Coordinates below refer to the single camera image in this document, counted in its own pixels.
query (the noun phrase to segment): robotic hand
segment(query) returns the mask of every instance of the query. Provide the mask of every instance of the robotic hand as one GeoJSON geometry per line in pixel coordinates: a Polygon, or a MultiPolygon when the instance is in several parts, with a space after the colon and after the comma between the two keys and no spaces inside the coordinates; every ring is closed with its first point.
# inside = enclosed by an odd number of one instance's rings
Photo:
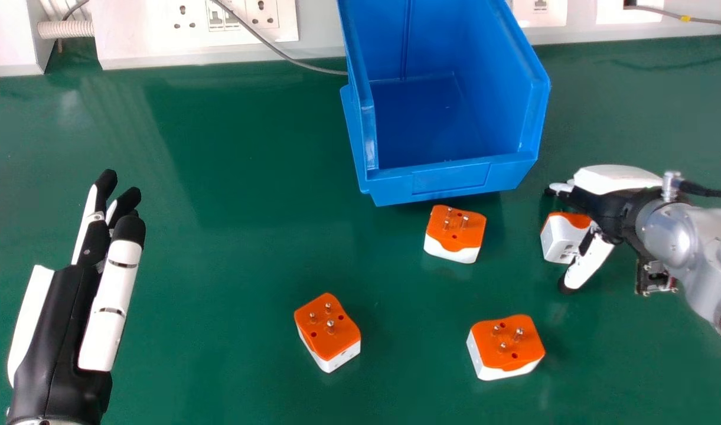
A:
{"type": "Polygon", "coordinates": [[[686,181],[630,166],[590,166],[573,180],[546,190],[580,214],[554,212],[541,230],[544,258],[569,264],[558,286],[579,290],[615,245],[638,254],[635,292],[676,293],[681,283],[689,306],[721,336],[721,209],[692,205],[683,194],[721,197],[686,181]]]}
{"type": "Polygon", "coordinates": [[[138,188],[106,208],[117,181],[107,169],[90,188],[71,266],[32,270],[9,353],[7,425],[98,425],[106,413],[145,244],[138,188]]]}

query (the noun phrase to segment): black and white robotic hand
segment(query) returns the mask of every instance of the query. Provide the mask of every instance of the black and white robotic hand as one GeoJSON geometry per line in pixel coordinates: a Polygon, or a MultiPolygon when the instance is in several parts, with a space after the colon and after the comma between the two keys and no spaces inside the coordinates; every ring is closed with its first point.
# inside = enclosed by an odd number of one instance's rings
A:
{"type": "Polygon", "coordinates": [[[8,360],[7,425],[98,425],[145,244],[138,188],[111,205],[107,169],[85,202],[71,264],[34,266],[8,360]]]}
{"type": "Polygon", "coordinates": [[[692,205],[684,195],[721,197],[684,180],[630,166],[580,169],[546,190],[579,214],[555,212],[541,230],[544,258],[569,264],[558,282],[573,293],[602,266],[615,245],[638,254],[635,292],[678,292],[721,336],[721,209],[692,205]]]}

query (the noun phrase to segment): blue storage container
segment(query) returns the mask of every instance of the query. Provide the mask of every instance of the blue storage container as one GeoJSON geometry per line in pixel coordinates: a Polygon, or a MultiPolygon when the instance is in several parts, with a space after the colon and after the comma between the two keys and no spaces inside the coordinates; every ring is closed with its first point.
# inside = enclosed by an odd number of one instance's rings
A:
{"type": "Polygon", "coordinates": [[[360,191],[381,207],[516,188],[549,78],[504,0],[338,2],[360,191]]]}

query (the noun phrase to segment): white flexible hose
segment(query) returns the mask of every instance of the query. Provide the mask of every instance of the white flexible hose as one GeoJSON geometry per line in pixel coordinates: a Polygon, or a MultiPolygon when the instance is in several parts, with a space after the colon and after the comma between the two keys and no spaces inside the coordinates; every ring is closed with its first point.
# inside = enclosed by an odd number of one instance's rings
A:
{"type": "Polygon", "coordinates": [[[51,38],[94,37],[93,21],[47,21],[37,23],[37,32],[43,40],[51,38]]]}

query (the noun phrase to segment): green table surface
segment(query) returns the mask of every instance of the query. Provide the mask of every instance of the green table surface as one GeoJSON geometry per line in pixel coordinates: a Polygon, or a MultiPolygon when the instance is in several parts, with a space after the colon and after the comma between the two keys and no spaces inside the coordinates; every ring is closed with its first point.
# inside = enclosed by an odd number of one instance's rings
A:
{"type": "Polygon", "coordinates": [[[103,72],[89,45],[66,50],[46,76],[0,80],[0,423],[31,268],[68,263],[106,167],[118,190],[142,188],[148,226],[106,424],[721,423],[721,338],[682,296],[635,296],[627,247],[563,296],[539,245],[542,188],[581,166],[721,188],[721,37],[537,48],[552,79],[538,163],[515,191],[447,201],[489,218],[472,266],[423,253],[433,202],[377,208],[358,192],[341,77],[103,72]],[[326,291],[363,333],[333,374],[292,317],[326,291]],[[546,357],[479,381],[468,329],[517,313],[546,357]]]}

